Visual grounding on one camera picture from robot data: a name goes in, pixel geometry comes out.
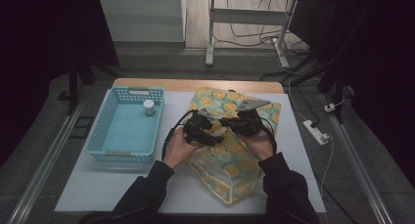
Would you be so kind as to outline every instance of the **wall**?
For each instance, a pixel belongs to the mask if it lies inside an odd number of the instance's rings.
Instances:
[[[186,0],[100,0],[113,41],[183,42]]]

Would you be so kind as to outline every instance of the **blue plastic basket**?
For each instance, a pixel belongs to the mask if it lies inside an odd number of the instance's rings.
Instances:
[[[146,100],[155,103],[151,116],[144,111]],[[112,88],[85,142],[87,153],[98,160],[153,161],[163,104],[161,88]]]

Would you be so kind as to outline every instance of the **metal frame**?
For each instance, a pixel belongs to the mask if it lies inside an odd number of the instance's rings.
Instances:
[[[240,9],[215,9],[214,0],[210,0],[206,66],[213,66],[213,24],[215,22],[223,22],[281,25],[281,34],[279,35],[278,39],[274,38],[273,42],[281,67],[289,67],[287,58],[284,54],[284,49],[282,48],[282,44],[284,42],[284,37],[287,32],[288,25],[291,21],[296,2],[297,1],[289,1],[289,6],[286,12],[275,12]]]
[[[58,136],[55,138],[52,146],[49,148],[45,157],[42,159],[36,171],[34,172],[30,182],[28,183],[21,196],[21,199],[13,210],[9,220],[7,221],[8,224],[24,223],[29,216],[31,209],[33,208],[40,194],[40,191],[43,188],[43,185],[48,179],[49,174],[52,171],[52,168],[54,167],[55,162],[65,145],[65,142],[67,141],[70,131],[75,125],[76,119],[83,108],[84,102],[88,96],[90,89],[90,86],[83,86],[81,89],[80,101],[74,109],[73,114],[67,117]]]
[[[323,94],[320,94],[320,99],[325,105],[329,104],[324,100]],[[369,204],[371,205],[373,213],[378,219],[378,222],[382,224],[392,224],[392,217],[389,214],[389,211],[384,201],[382,200],[382,197],[379,194],[378,189],[376,188],[375,184],[370,178],[370,175],[366,170],[365,165],[360,159],[360,156],[357,150],[355,149],[353,142],[348,136],[345,126],[338,122],[338,119],[333,113],[330,113],[330,121],[332,122],[336,134],[338,135],[341,141],[341,144],[345,150],[345,154],[347,155],[350,165],[353,168],[354,173],[356,174],[357,180],[359,181],[360,186],[367,195]]]

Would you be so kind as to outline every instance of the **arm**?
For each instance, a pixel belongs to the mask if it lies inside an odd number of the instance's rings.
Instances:
[[[320,223],[311,202],[305,178],[290,170],[281,153],[273,155],[265,132],[252,137],[238,135],[258,157],[265,173],[263,191],[268,195],[266,216],[269,223]]]
[[[174,174],[173,169],[198,148],[188,144],[182,128],[178,128],[168,142],[163,162],[156,160],[146,178],[138,177],[112,212],[93,213],[79,223],[150,223],[164,201],[165,188]]]

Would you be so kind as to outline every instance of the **metal rail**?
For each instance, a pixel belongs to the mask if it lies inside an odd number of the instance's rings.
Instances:
[[[49,174],[53,166],[55,165],[55,162],[58,159],[58,156],[61,153],[61,150],[65,145],[65,142],[67,141],[70,131],[72,130],[76,122],[76,119],[83,108],[85,99],[89,94],[90,89],[90,86],[83,86],[81,88],[79,94],[80,101],[78,102],[78,105],[74,109],[72,115],[69,115],[65,120],[65,123],[62,126],[58,136],[55,138],[55,141],[53,142],[48,152],[45,154],[45,157],[42,159],[36,171],[34,172],[33,177],[31,178],[30,182],[25,188],[21,196],[21,199],[19,200],[18,204],[13,210],[12,215],[10,216],[7,223],[24,223],[27,217],[29,216],[31,209],[34,206],[34,203],[36,202],[40,194],[40,191],[45,185],[45,182],[49,177]]]
[[[324,104],[328,104],[322,94],[320,94],[320,99],[324,102]],[[378,219],[378,222],[381,224],[392,224],[392,217],[388,212],[387,207],[385,206],[382,197],[379,194],[378,189],[376,188],[375,184],[373,183],[372,179],[369,176],[366,167],[364,166],[360,156],[355,149],[355,146],[351,142],[350,137],[345,129],[345,127],[340,124],[337,118],[330,113],[330,120],[333,124],[333,127],[342,143],[342,146],[345,150],[345,153],[350,161],[351,167],[356,174],[357,180],[360,183],[363,191],[366,193],[369,204],[371,205],[373,212]]]

